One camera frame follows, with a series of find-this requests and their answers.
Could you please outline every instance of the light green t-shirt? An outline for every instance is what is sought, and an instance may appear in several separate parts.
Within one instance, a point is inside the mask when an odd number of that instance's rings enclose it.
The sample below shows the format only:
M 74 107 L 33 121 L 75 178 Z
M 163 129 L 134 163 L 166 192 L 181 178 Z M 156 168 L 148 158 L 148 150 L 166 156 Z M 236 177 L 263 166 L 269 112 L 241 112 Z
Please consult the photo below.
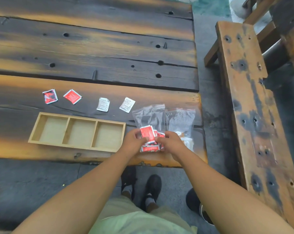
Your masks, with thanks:
M 129 233 L 184 233 L 184 228 L 163 218 L 137 211 L 119 216 L 107 217 L 95 222 L 89 234 L 129 234 Z

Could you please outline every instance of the hand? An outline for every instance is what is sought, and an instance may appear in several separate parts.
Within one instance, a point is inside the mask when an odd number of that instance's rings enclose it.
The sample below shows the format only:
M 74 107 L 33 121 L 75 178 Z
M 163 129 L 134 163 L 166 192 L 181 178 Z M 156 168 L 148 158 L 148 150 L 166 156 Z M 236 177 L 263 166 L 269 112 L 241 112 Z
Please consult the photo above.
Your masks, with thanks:
M 131 130 L 126 134 L 123 143 L 118 151 L 122 151 L 124 154 L 133 157 L 138 153 L 141 146 L 148 142 L 149 138 L 137 138 L 136 135 L 140 133 L 139 129 Z
M 172 131 L 166 131 L 165 138 L 155 137 L 155 141 L 163 144 L 164 151 L 172 154 L 173 158 L 176 161 L 179 161 L 178 155 L 180 155 L 185 149 L 187 149 L 181 138 Z

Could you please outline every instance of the plastic bag with red packets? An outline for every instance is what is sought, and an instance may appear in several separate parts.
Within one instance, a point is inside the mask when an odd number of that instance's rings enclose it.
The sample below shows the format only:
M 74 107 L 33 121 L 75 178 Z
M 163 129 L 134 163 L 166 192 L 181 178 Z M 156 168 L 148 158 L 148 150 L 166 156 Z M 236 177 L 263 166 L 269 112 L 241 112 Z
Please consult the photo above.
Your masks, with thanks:
M 186 147 L 193 151 L 193 121 L 196 116 L 195 109 L 175 108 L 165 110 L 166 130 L 173 131 L 181 138 Z
M 150 105 L 132 112 L 135 124 L 140 129 L 141 137 L 149 137 L 142 146 L 142 152 L 155 152 L 161 149 L 154 138 L 165 137 L 165 105 Z

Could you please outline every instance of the person's left arm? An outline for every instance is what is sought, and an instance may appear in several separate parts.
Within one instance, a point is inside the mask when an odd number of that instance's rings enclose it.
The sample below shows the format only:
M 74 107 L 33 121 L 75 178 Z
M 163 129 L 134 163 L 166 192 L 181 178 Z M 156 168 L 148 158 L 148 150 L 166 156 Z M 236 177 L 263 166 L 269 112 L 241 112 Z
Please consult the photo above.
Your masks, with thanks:
M 130 131 L 117 153 L 68 185 L 14 231 L 18 233 L 87 234 L 115 188 L 129 160 L 148 141 L 137 139 L 139 129 Z

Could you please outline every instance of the person's left hand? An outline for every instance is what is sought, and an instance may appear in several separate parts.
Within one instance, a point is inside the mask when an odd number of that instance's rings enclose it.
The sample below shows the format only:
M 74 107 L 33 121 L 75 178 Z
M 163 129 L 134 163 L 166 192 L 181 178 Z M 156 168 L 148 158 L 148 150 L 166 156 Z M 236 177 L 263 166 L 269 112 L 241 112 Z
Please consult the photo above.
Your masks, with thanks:
M 123 140 L 123 143 L 119 149 L 120 152 L 127 156 L 133 157 L 140 150 L 141 146 L 148 142 L 149 138 L 136 138 L 136 135 L 140 133 L 139 129 L 134 129 L 128 132 Z

